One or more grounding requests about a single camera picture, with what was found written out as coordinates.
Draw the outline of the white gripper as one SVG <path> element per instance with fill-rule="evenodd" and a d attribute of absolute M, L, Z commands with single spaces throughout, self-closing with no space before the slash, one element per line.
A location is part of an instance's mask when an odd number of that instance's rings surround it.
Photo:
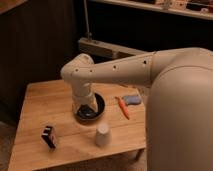
<path fill-rule="evenodd" d="M 93 117 L 98 112 L 97 100 L 90 83 L 74 83 L 72 86 L 73 113 L 77 117 Z"/>

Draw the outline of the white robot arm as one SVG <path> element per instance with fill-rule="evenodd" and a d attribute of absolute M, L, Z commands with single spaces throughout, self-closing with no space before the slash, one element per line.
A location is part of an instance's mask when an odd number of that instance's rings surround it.
<path fill-rule="evenodd" d="M 213 171 L 213 51 L 180 48 L 96 64 L 80 54 L 61 69 L 77 106 L 93 83 L 147 87 L 147 171 Z"/>

